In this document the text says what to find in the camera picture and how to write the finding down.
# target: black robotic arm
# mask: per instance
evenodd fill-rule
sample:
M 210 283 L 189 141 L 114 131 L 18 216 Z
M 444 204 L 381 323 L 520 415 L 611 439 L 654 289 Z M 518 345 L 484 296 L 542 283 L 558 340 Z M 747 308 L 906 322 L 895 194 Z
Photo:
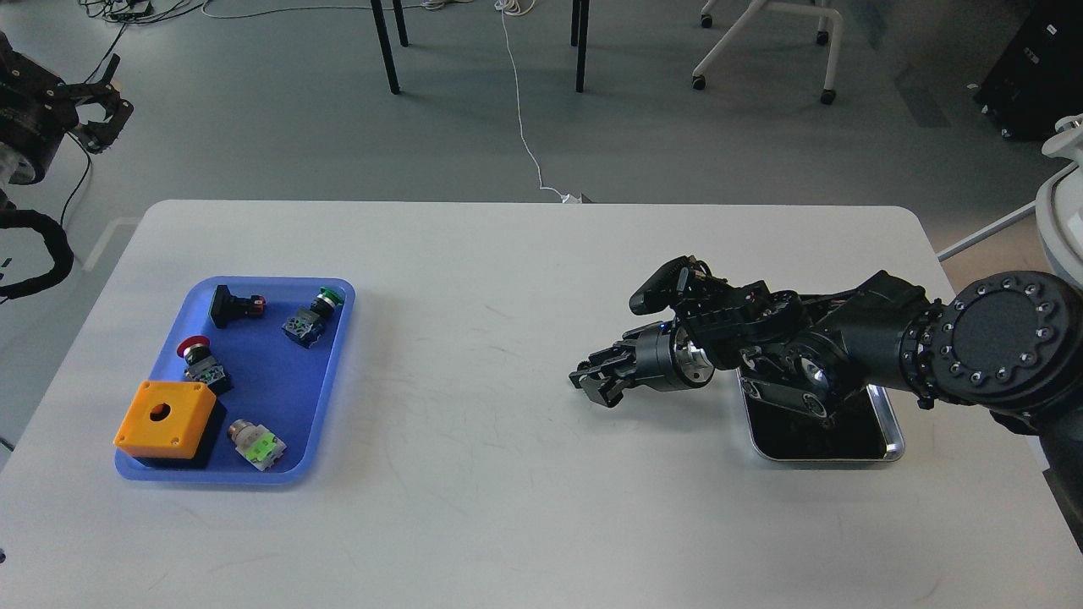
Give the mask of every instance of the black robotic arm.
M 1083 509 L 1083 296 L 1054 275 L 1000 273 L 943 303 L 885 271 L 853 290 L 799 295 L 732 286 L 682 256 L 629 308 L 674 316 L 579 363 L 569 378 L 591 401 L 612 407 L 639 385 L 694 389 L 715 368 L 740 368 L 749 397 L 825 427 L 867 385 L 909 391 L 925 410 L 981 404 L 1013 432 L 1039 436 Z

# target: black cable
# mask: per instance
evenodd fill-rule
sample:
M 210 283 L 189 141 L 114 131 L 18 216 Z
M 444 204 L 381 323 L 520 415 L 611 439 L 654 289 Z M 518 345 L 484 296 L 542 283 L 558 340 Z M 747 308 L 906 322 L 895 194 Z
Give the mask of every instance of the black cable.
M 128 29 L 128 24 L 120 26 L 120 31 L 118 31 L 117 37 L 113 39 L 113 44 L 109 44 L 109 49 L 105 51 L 104 55 L 102 55 L 102 61 L 97 62 L 97 66 L 94 67 L 94 72 L 90 73 L 90 76 L 83 80 L 83 83 L 90 82 L 90 79 L 94 78 L 97 70 L 102 69 L 102 64 L 104 64 L 105 60 L 109 59 L 109 55 L 113 54 L 113 50 L 117 48 L 117 42 L 120 42 L 120 37 L 123 36 L 126 29 Z
M 173 20 L 191 13 L 203 7 L 203 0 L 177 0 L 172 7 L 160 13 L 136 15 L 131 12 L 132 8 L 140 0 L 79 0 L 79 5 L 83 8 L 90 18 L 101 18 L 109 23 L 123 25 L 152 25 L 165 21 Z M 91 12 L 92 7 L 99 7 L 96 12 Z
M 71 199 L 75 198 L 75 194 L 79 192 L 79 186 L 82 185 L 83 180 L 87 179 L 87 174 L 90 173 L 90 166 L 93 163 L 90 159 L 90 153 L 87 152 L 87 148 L 82 147 L 82 144 L 79 143 L 79 140 L 76 140 L 75 135 L 70 133 L 68 133 L 68 138 L 71 138 L 71 141 L 75 142 L 77 146 L 79 146 L 79 150 L 82 151 L 82 154 L 87 157 L 87 168 L 82 170 L 82 177 L 79 178 L 79 182 L 75 185 L 75 189 L 71 189 L 71 194 L 69 194 L 67 200 L 64 202 L 64 209 L 61 210 L 62 229 L 64 228 L 64 217 L 67 215 L 67 206 L 71 203 Z

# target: chair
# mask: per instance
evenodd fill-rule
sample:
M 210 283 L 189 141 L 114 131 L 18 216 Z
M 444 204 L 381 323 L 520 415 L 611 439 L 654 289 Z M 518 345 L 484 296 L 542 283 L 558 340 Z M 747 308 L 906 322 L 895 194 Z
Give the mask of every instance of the chair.
M 710 9 L 717 1 L 707 0 L 707 3 L 700 11 L 701 26 L 710 27 L 713 22 Z M 820 17 L 815 38 L 817 44 L 824 46 L 828 41 L 831 44 L 827 51 L 827 74 L 823 79 L 823 92 L 820 94 L 820 103 L 830 105 L 835 101 L 835 72 L 838 68 L 838 51 L 843 41 L 843 15 L 827 5 L 828 0 L 810 0 L 810 3 L 811 5 L 805 5 L 775 0 L 752 0 L 741 17 L 730 26 L 730 29 L 726 31 L 722 39 L 715 44 L 710 52 L 707 53 L 707 56 L 703 57 L 700 65 L 695 66 L 695 69 L 692 70 L 692 88 L 702 91 L 707 86 L 707 79 L 703 76 L 703 73 L 718 57 L 722 49 L 731 43 L 736 35 L 752 22 L 753 17 L 762 11 L 810 15 Z M 830 30 L 826 29 L 828 22 L 831 24 Z

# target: bolt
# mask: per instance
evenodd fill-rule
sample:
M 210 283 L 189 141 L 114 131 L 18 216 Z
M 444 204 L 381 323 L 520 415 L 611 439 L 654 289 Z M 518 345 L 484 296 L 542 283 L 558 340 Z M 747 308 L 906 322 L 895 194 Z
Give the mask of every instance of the bolt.
M 758 400 L 759 399 L 759 389 L 757 389 L 756 385 L 753 381 L 751 381 L 751 380 L 746 380 L 746 379 L 742 378 L 741 379 L 741 390 L 744 391 L 745 394 L 747 394 L 753 400 Z
M 806 393 L 803 397 L 803 401 L 805 402 L 805 406 L 812 414 L 814 414 L 817 416 L 824 416 L 824 415 L 827 414 L 827 411 L 823 410 L 823 404 L 820 403 L 820 400 L 815 399 L 815 396 L 813 396 L 811 393 Z

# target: table leg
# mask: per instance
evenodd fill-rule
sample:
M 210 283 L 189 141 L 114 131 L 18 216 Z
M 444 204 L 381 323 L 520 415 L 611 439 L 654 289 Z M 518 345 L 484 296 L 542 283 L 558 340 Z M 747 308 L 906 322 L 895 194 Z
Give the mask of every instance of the table leg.
M 391 92 L 399 94 L 399 76 L 395 75 L 395 60 L 391 56 L 391 41 L 388 40 L 388 23 L 383 21 L 383 4 L 380 0 L 371 0 L 373 18 L 376 21 L 376 35 L 380 38 L 380 52 L 383 53 L 383 67 L 388 70 L 388 86 Z
M 395 10 L 395 27 L 399 28 L 399 43 L 409 47 L 406 39 L 406 20 L 403 18 L 403 0 L 391 0 L 391 7 Z
M 579 0 L 572 0 L 572 47 L 579 43 Z
M 587 16 L 590 14 L 590 0 L 579 1 L 579 56 L 575 64 L 575 92 L 583 92 L 583 77 L 587 68 Z

